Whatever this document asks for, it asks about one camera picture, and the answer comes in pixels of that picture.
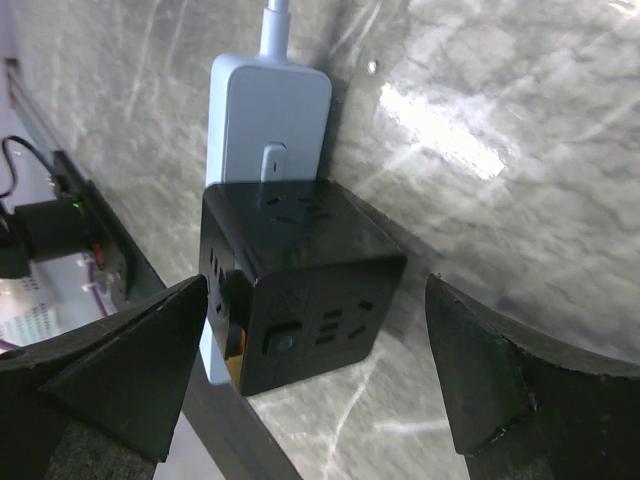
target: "gray marble surface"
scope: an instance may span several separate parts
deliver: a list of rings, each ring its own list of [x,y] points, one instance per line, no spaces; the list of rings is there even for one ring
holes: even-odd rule
[[[262,6],[14,2],[28,83],[168,283],[196,266],[211,62],[257,50]],[[335,82],[324,170],[412,258],[367,361],[253,404],[304,478],[464,478],[428,348],[428,272],[640,362],[640,6],[292,10],[291,57]]]

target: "white charger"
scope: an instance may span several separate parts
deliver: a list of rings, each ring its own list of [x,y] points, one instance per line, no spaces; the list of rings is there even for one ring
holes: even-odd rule
[[[257,56],[225,53],[213,62],[206,186],[316,178],[331,81],[288,61],[288,7],[269,0]]]

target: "power adapter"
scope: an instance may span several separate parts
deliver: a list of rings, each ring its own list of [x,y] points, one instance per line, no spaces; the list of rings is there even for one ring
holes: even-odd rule
[[[269,0],[258,56],[213,62],[207,186],[316,178],[332,87],[324,73],[287,60],[288,4]]]
[[[367,357],[405,264],[328,180],[204,192],[199,270],[209,282],[210,332],[243,395]]]

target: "black charger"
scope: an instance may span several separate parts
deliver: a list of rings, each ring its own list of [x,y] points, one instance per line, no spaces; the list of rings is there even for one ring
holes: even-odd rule
[[[203,195],[208,320],[243,395],[366,358],[406,257],[328,180],[227,183]]]

